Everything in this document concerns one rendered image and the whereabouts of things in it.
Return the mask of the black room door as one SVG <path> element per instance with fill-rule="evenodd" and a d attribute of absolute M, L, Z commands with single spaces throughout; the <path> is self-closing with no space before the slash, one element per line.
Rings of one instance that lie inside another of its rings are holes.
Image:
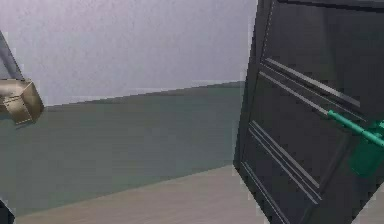
<path fill-rule="evenodd" d="M 269 224 L 384 224 L 329 110 L 384 120 L 384 0 L 258 0 L 233 165 Z"/>

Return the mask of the tan box-shaped object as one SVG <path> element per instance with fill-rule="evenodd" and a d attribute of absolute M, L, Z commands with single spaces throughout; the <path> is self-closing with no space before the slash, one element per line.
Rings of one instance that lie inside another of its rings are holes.
<path fill-rule="evenodd" d="M 7 113 L 15 124 L 36 122 L 44 104 L 31 79 L 0 80 L 0 114 Z"/>

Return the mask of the grey slanted post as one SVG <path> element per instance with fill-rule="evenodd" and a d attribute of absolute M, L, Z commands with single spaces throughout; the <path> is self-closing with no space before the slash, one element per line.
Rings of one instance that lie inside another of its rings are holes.
<path fill-rule="evenodd" d="M 18 79 L 23 80 L 21 70 L 0 31 L 0 79 Z"/>

